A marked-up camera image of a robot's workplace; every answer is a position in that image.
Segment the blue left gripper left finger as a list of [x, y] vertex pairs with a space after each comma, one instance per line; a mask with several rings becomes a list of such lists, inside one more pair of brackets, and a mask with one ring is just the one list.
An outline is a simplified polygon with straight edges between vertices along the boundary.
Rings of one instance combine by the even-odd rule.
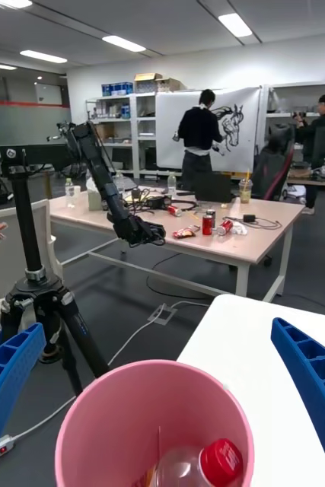
[[40, 323], [0, 345], [0, 435], [45, 346]]

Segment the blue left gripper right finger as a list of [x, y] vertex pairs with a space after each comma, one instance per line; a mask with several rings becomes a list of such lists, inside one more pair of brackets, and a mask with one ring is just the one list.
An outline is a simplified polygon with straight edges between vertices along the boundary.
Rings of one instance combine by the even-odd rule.
[[299, 392], [325, 453], [325, 346], [278, 317], [272, 321], [271, 341]]

